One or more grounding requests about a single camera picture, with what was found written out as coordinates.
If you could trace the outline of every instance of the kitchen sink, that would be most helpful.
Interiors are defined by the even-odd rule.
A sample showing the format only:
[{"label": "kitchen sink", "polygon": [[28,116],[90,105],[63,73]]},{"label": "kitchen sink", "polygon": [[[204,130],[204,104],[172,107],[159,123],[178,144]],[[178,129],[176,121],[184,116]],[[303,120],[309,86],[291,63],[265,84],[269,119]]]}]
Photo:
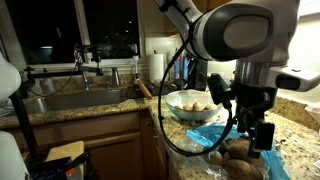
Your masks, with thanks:
[{"label": "kitchen sink", "polygon": [[85,92],[70,95],[39,97],[25,103],[28,114],[117,104],[127,100],[127,90]]}]

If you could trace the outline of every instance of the window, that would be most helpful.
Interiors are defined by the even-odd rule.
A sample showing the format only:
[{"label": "window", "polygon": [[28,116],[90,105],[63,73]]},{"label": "window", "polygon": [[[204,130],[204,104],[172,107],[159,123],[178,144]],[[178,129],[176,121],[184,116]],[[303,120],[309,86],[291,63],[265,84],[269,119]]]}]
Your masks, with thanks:
[{"label": "window", "polygon": [[91,44],[106,44],[104,59],[130,58],[128,44],[139,47],[137,4],[134,0],[84,0]]},{"label": "window", "polygon": [[[0,1],[7,5],[27,65],[73,63],[73,46],[81,42],[104,47],[103,59],[131,58],[128,44],[139,48],[136,0]],[[84,10],[75,5],[79,2]],[[88,32],[90,41],[81,32]]]},{"label": "window", "polygon": [[73,0],[6,0],[26,64],[72,63],[81,43]]}]

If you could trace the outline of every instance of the black cable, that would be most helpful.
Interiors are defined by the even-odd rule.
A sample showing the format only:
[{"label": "black cable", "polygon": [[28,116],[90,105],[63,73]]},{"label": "black cable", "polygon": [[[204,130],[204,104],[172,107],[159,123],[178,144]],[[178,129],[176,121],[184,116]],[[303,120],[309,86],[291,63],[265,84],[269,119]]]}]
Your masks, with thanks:
[{"label": "black cable", "polygon": [[55,94],[57,94],[58,92],[60,92],[62,89],[64,89],[64,88],[68,85],[68,83],[70,82],[70,80],[71,80],[71,78],[72,78],[72,76],[73,76],[73,73],[74,73],[74,71],[76,70],[76,68],[77,68],[77,63],[75,63],[74,68],[73,68],[73,70],[72,70],[72,72],[71,72],[71,75],[70,75],[68,81],[67,81],[59,90],[57,90],[56,92],[54,92],[54,93],[52,93],[52,94],[41,95],[41,94],[35,93],[34,91],[32,91],[32,90],[29,89],[29,88],[28,88],[27,90],[30,91],[32,94],[34,94],[34,95],[36,95],[36,96],[40,96],[40,97],[49,97],[49,96],[55,95]]}]

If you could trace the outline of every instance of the granite countertop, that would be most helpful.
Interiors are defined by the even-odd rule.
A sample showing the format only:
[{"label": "granite countertop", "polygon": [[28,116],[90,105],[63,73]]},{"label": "granite countertop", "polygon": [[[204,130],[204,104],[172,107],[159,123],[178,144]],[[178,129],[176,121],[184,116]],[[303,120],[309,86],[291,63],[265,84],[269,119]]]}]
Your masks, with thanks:
[{"label": "granite countertop", "polygon": [[[114,105],[103,105],[89,108],[64,110],[50,112],[46,114],[29,115],[32,125],[46,123],[72,121],[82,118],[119,114],[148,109],[159,134],[162,135],[158,122],[158,98],[147,99],[128,99],[125,102]],[[185,130],[196,128],[205,124],[184,123],[177,119],[166,107],[162,100],[162,116],[164,129],[169,139],[179,147],[188,150],[190,140],[185,136]],[[226,119],[227,112],[221,110],[216,116],[206,120],[205,123],[216,122]],[[320,179],[320,170],[312,164],[320,159],[320,138],[318,132],[308,129],[296,122],[278,116],[274,113],[266,113],[266,121],[276,125],[276,140],[283,142],[280,148],[286,164],[285,169],[291,179]],[[0,129],[19,127],[16,117],[0,117]],[[182,179],[213,179],[213,175],[206,171],[208,165],[202,157],[184,157],[172,151],[165,142],[165,147],[174,162],[175,169]]]}]

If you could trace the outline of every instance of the wooden cabinet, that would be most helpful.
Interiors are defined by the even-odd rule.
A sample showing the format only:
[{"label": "wooden cabinet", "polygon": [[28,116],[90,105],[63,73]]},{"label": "wooden cabinet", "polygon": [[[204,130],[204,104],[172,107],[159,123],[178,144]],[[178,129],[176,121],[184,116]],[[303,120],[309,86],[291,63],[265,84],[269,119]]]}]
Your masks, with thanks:
[{"label": "wooden cabinet", "polygon": [[[131,112],[34,126],[41,149],[84,141],[94,168],[104,179],[167,179],[160,164],[149,112]],[[11,133],[22,152],[26,143],[18,128]]]},{"label": "wooden cabinet", "polygon": [[86,141],[85,148],[101,180],[144,179],[140,132]]}]

